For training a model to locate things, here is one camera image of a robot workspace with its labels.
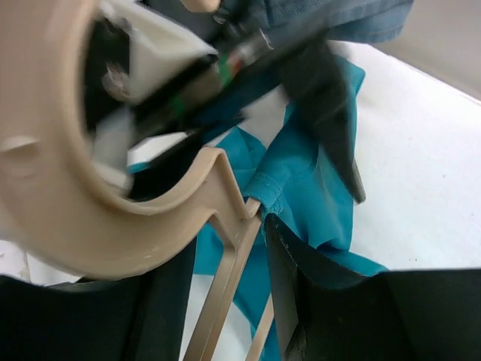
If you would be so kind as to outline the teal t shirt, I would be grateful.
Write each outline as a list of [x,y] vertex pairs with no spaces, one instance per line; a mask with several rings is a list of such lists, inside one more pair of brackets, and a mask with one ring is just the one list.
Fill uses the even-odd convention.
[[[384,266],[350,251],[354,201],[324,150],[295,128],[294,109],[281,108],[283,127],[268,147],[240,127],[219,142],[241,192],[258,199],[263,214],[276,214],[302,241],[341,265],[367,276],[381,272]],[[253,338],[270,291],[265,234],[259,232],[234,296],[234,311],[244,318],[228,323],[215,360],[244,358],[234,332]]]

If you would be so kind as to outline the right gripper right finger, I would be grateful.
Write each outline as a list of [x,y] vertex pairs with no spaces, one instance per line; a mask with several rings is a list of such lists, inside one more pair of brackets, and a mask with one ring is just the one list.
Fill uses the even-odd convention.
[[480,272],[354,272],[265,220],[284,360],[478,360]]

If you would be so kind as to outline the beige hanger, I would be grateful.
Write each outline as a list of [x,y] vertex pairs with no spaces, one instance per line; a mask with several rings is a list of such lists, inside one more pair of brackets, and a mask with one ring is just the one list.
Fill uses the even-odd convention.
[[185,360],[213,357],[261,226],[224,150],[202,148],[165,194],[116,195],[92,164],[83,67],[98,1],[1,3],[1,215],[19,244],[88,280],[144,275],[210,224],[223,244]]

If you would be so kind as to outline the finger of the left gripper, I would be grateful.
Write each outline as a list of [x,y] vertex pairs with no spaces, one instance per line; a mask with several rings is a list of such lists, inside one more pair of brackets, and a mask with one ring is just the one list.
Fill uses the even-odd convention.
[[351,148],[349,90],[336,56],[324,38],[308,41],[280,66],[280,79],[298,126],[321,145],[356,203],[365,190]]

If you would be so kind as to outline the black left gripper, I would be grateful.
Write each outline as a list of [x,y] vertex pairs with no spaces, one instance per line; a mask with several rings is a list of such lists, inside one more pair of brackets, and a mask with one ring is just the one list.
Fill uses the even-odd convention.
[[[136,3],[155,11],[144,2]],[[202,1],[193,13],[212,13],[219,3]],[[193,32],[217,50],[215,56],[194,61],[135,105],[128,91],[129,31],[125,20],[117,25],[107,19],[99,2],[83,67],[83,110],[92,164],[124,199],[165,194],[203,146],[245,120],[245,109],[253,102],[276,88],[289,100],[280,66],[293,53],[320,38],[331,48],[328,30],[318,23],[278,37],[259,26],[224,21],[212,40]]]

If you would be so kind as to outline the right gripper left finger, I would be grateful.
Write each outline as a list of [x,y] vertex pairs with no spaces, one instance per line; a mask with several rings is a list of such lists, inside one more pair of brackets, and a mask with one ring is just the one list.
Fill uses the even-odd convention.
[[3,360],[177,360],[196,243],[117,281],[43,287],[1,277]]

